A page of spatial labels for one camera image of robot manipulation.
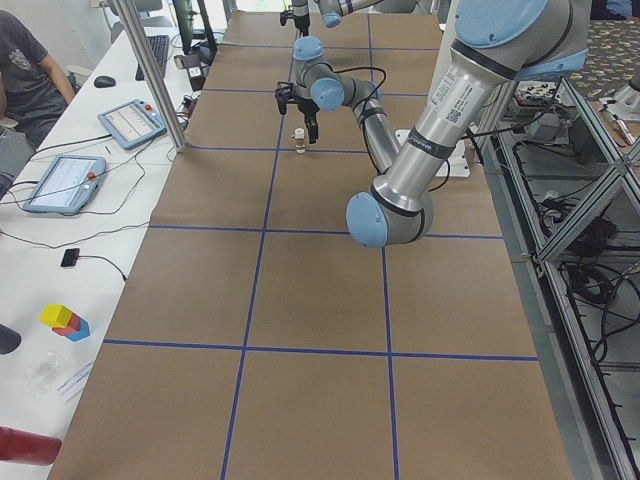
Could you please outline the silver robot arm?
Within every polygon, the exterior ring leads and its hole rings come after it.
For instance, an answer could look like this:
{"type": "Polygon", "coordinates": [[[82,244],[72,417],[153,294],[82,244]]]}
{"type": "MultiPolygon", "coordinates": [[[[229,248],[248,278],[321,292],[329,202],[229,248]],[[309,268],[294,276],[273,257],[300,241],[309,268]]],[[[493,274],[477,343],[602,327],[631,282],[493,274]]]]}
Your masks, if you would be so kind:
{"type": "Polygon", "coordinates": [[[350,108],[378,172],[370,189],[348,202],[351,237],[372,248],[419,239],[433,221],[428,185],[492,91],[507,81],[580,70],[590,10],[588,1],[460,2],[451,63],[404,142],[392,131],[371,83],[334,70],[318,38],[297,39],[291,102],[323,111],[350,108]]]}
{"type": "Polygon", "coordinates": [[[289,20],[302,37],[309,35],[311,25],[310,5],[318,7],[323,24],[327,28],[339,25],[342,18],[348,14],[372,7],[378,4],[374,0],[293,0],[291,4],[279,13],[279,22],[284,27],[289,20]]]}

